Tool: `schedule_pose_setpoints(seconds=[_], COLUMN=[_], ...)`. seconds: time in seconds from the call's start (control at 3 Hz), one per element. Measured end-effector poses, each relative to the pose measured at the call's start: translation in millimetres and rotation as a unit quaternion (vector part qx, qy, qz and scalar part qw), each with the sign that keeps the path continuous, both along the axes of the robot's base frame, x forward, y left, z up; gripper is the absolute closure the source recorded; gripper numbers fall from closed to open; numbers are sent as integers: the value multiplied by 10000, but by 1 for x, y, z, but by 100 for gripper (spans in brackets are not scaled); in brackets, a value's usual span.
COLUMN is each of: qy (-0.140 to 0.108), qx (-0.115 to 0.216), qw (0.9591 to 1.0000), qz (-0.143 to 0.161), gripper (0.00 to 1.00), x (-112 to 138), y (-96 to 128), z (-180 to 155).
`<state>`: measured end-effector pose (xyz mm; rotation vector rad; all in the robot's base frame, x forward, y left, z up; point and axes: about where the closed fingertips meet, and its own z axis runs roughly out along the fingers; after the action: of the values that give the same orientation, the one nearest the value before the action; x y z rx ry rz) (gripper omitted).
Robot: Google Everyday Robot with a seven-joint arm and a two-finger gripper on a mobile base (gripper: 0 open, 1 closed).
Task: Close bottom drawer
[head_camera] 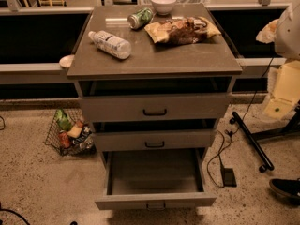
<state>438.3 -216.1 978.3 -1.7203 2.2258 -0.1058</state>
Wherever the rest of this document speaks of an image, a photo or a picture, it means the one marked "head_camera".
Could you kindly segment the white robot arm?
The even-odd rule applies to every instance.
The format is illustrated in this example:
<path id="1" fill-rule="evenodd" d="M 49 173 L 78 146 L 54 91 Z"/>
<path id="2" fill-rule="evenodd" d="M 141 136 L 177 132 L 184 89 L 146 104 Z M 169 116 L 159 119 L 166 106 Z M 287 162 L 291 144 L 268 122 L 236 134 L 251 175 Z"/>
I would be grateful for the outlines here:
<path id="1" fill-rule="evenodd" d="M 261 43 L 274 43 L 275 53 L 285 58 L 279 68 L 268 72 L 268 96 L 263 114 L 281 119 L 300 100 L 300 0 L 294 0 L 278 19 L 256 36 Z"/>

